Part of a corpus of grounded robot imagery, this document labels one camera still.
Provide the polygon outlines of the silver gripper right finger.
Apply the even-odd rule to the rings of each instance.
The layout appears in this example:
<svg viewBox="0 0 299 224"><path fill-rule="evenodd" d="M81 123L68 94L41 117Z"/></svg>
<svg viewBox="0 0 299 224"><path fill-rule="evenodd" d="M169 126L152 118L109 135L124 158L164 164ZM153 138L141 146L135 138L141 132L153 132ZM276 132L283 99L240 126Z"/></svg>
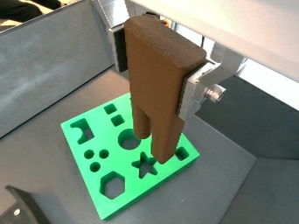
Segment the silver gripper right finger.
<svg viewBox="0 0 299 224"><path fill-rule="evenodd" d="M228 77L239 76L245 68L247 58L219 43L213 44L209 58L187 75L177 109L185 121L200 109L205 100L219 102L225 88L219 85Z"/></svg>

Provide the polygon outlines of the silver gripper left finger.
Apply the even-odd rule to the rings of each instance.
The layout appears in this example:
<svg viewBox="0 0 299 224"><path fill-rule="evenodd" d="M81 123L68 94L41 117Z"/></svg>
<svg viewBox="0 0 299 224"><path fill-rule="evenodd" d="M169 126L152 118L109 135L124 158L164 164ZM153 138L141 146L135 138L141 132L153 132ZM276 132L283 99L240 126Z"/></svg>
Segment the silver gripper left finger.
<svg viewBox="0 0 299 224"><path fill-rule="evenodd" d="M127 70L127 44L124 25L120 24L107 30L107 36L112 45L116 70L123 73Z"/></svg>

